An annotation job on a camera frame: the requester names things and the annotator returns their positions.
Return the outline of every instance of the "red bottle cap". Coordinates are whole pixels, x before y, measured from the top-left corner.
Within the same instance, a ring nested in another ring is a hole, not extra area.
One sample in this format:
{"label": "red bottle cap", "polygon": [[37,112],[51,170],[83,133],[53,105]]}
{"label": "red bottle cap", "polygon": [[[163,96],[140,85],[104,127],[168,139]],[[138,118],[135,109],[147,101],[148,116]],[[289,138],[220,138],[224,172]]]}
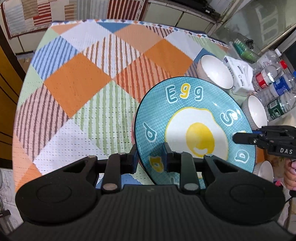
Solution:
{"label": "red bottle cap", "polygon": [[286,64],[286,62],[284,60],[281,60],[279,63],[281,64],[281,66],[283,67],[283,69],[288,68],[288,66],[287,66],[287,64]]}

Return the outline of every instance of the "table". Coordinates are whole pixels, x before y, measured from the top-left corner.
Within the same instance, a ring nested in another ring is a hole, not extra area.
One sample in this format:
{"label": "table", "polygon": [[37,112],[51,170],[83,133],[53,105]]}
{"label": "table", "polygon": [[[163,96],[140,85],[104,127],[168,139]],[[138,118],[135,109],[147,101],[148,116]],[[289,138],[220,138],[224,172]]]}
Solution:
{"label": "table", "polygon": [[[187,30],[132,20],[54,23],[29,66],[13,133],[16,191],[87,155],[129,152],[145,93],[175,76],[197,77],[205,54],[227,45]],[[152,184],[138,165],[123,183]]]}

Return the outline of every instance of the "plastic water bottle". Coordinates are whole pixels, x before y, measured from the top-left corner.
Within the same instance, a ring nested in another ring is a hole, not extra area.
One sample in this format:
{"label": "plastic water bottle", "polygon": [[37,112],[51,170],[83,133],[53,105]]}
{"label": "plastic water bottle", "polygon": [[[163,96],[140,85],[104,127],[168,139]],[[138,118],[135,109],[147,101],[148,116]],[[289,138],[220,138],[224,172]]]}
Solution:
{"label": "plastic water bottle", "polygon": [[295,90],[291,90],[279,96],[265,107],[268,121],[283,117],[286,113],[288,113],[295,107],[295,103]]}
{"label": "plastic water bottle", "polygon": [[281,52],[278,49],[274,51],[269,50],[265,54],[263,54],[256,63],[252,64],[252,68],[255,73],[258,73],[262,68],[265,69],[269,65],[279,63],[280,57]]}
{"label": "plastic water bottle", "polygon": [[256,94],[256,97],[265,106],[271,101],[273,101],[274,99],[276,99],[277,97],[283,95],[284,93],[295,89],[296,71],[293,73],[293,75],[290,73],[282,75],[279,79],[273,82],[269,87],[258,92]]}
{"label": "plastic water bottle", "polygon": [[272,64],[263,69],[259,74],[253,76],[252,84],[255,92],[270,86],[275,80],[283,74],[283,69],[288,66],[285,61],[281,60],[279,64]]}

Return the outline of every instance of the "wooden door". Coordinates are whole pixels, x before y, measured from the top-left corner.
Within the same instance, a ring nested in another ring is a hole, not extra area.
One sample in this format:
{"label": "wooden door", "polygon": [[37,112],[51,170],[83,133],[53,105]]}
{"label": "wooden door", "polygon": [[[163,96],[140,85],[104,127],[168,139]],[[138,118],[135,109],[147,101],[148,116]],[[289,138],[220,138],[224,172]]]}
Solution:
{"label": "wooden door", "polygon": [[0,27],[0,168],[12,169],[12,136],[25,72]]}

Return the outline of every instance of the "plate rim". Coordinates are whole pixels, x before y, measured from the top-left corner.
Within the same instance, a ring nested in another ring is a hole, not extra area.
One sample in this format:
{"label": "plate rim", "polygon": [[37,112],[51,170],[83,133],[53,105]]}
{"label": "plate rim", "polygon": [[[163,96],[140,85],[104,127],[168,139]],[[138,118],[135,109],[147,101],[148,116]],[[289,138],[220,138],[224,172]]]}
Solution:
{"label": "plate rim", "polygon": [[[147,94],[148,94],[148,93],[149,93],[154,87],[156,87],[156,86],[159,85],[160,83],[165,82],[165,81],[167,81],[167,80],[174,79],[174,78],[180,78],[180,77],[194,78],[194,79],[199,79],[199,80],[206,81],[206,80],[204,80],[204,79],[197,78],[197,77],[193,77],[193,76],[175,76],[175,77],[171,77],[171,78],[168,78],[168,79],[162,80],[162,81],[160,81],[159,83],[157,83],[156,85],[154,85],[150,90],[147,91],[147,93],[146,93],[146,94],[144,95],[144,97],[141,99],[141,102],[139,103],[139,106],[138,106],[137,111],[136,111],[136,114],[135,114],[135,121],[134,121],[133,132],[134,132],[135,145],[136,145],[136,150],[137,150],[137,153],[138,153],[139,161],[140,161],[141,164],[142,164],[142,165],[141,165],[142,168],[144,169],[144,171],[147,173],[148,177],[151,179],[151,181],[152,181],[155,185],[168,185],[168,184],[157,184],[157,183],[154,181],[154,179],[151,177],[150,173],[147,171],[147,169],[146,169],[146,167],[145,167],[145,165],[144,165],[144,163],[143,163],[143,161],[142,161],[142,159],[141,159],[141,157],[140,157],[139,149],[138,149],[138,145],[137,145],[137,139],[136,139],[136,121],[137,121],[137,115],[138,115],[138,112],[139,112],[140,106],[141,106],[143,100],[145,99],[146,95],[147,95]],[[215,88],[219,88],[221,91],[225,92],[223,89],[221,89],[220,87],[218,87],[218,86],[212,84],[211,82],[208,82],[208,83],[209,83],[210,85],[213,85]],[[234,103],[235,103],[235,104],[238,106],[238,108],[241,110],[241,113],[243,113],[243,115],[245,116],[247,122],[249,123],[250,129],[251,129],[251,131],[252,131],[252,127],[251,127],[251,125],[250,125],[250,122],[249,122],[249,120],[247,119],[247,117],[246,117],[245,113],[243,112],[243,110],[241,109],[241,107],[238,105],[238,103],[234,100],[234,98],[233,98],[232,96],[230,96],[228,93],[226,93],[226,94],[227,94],[231,99],[233,99]],[[255,147],[255,161],[254,161],[254,166],[253,166],[253,170],[252,170],[251,173],[253,173],[253,171],[254,171],[254,167],[255,167],[255,164],[256,164],[256,152],[257,152],[257,150],[256,150],[256,147]]]}

